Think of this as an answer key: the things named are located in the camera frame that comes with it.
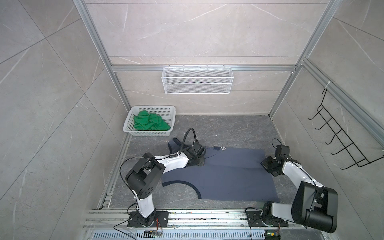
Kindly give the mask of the blue-grey tank top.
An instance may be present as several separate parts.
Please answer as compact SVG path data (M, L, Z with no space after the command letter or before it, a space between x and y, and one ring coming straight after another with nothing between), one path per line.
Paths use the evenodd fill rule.
M273 177L261 165L265 158L260 149L207 147L204 166L169 171L162 185L187 185L199 199L278 202Z

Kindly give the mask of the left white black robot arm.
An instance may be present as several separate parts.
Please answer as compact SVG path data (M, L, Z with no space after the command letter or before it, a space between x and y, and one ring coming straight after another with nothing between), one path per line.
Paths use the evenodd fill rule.
M181 145L178 151L164 156L145 153L124 177L124 183L134 195L139 216L153 221L156 207L152 193L163 174L187 167L202 167L205 164L206 148L197 141L191 146Z

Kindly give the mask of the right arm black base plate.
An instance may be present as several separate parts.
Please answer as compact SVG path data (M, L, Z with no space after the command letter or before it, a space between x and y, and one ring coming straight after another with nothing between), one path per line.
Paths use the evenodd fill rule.
M245 211L249 227L288 227L289 223L283 219L265 215L262 211Z

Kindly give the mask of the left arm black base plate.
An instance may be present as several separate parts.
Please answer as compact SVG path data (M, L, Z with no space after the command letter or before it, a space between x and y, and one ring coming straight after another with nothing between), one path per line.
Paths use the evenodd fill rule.
M128 227L162 227L165 228L168 226L169 221L169 212L167 211L154 211L147 218L144 218L138 211L130 212L129 221L127 223Z

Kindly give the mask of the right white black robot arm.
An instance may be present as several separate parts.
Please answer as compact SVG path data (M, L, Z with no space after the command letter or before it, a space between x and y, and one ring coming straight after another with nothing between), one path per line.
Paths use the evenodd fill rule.
M292 222L326 233L334 233L338 219L338 193L315 180L303 166L290 156L285 145L275 147L275 157L267 157L264 169L274 177L287 176L296 186L297 193L292 204L268 201L262 210L262 222L273 226Z

